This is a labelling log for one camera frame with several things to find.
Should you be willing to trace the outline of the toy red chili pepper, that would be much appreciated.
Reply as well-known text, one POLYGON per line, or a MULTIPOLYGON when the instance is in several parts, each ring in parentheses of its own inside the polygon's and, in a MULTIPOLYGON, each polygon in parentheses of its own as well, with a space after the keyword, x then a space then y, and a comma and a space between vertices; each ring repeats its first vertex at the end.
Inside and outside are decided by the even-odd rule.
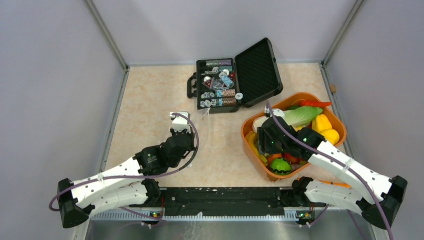
POLYGON ((307 101, 303 100, 300 102, 301 107, 314 107, 314 108, 327 108, 332 105, 331 102, 320 102, 320 101, 307 101))

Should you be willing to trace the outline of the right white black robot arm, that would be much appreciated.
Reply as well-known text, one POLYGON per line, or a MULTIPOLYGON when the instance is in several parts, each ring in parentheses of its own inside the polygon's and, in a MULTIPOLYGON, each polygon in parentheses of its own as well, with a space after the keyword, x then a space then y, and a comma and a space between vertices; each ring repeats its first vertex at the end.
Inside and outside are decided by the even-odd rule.
POLYGON ((348 185, 330 186, 303 178, 293 183, 293 200, 299 206, 325 203, 361 215, 371 225, 387 230, 404 201, 408 181, 397 175, 379 174, 339 151, 323 135, 311 128, 295 131, 280 116, 265 116, 254 122, 259 151, 281 150, 319 166, 348 185))

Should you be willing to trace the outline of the clear zip top bag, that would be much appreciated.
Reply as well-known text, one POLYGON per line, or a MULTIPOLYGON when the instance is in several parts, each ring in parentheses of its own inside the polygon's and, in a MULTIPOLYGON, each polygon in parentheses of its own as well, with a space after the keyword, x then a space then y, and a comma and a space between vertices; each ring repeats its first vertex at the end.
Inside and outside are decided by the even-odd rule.
POLYGON ((211 108, 201 109, 196 115, 196 127, 199 136, 199 153, 202 153, 208 146, 211 134, 211 108))

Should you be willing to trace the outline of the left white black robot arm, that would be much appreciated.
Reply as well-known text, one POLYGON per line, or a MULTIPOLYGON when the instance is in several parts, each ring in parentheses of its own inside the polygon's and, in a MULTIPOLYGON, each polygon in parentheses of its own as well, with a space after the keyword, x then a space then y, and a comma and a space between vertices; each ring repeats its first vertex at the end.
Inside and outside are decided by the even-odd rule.
POLYGON ((200 145, 195 127, 170 132, 171 137, 165 142, 146 147, 117 167, 83 180, 61 180, 54 199, 62 227, 74 228, 96 214, 116 208, 156 206, 161 198, 156 179, 187 168, 200 145))

